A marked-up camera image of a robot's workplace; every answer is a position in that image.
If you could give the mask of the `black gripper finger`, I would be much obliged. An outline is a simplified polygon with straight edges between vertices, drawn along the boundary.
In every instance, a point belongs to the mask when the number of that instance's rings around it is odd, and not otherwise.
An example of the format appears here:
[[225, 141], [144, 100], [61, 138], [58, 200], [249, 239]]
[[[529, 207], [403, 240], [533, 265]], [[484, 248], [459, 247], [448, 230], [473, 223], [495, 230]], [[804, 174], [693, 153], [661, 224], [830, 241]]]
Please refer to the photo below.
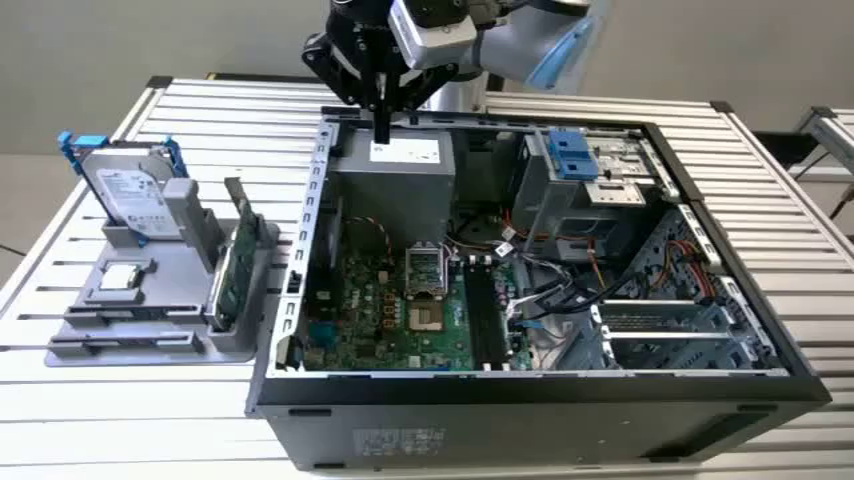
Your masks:
[[389, 142], [392, 116], [416, 110], [439, 88], [456, 76], [459, 64], [448, 63], [420, 70], [404, 84], [400, 79], [409, 71], [397, 48], [387, 55], [384, 85], [384, 143]]
[[315, 76], [329, 87], [347, 105], [359, 105], [372, 115], [373, 142], [385, 143], [385, 110], [381, 105], [376, 75], [371, 65], [359, 76], [352, 74], [337, 60], [333, 44], [325, 33], [307, 37], [301, 60]]

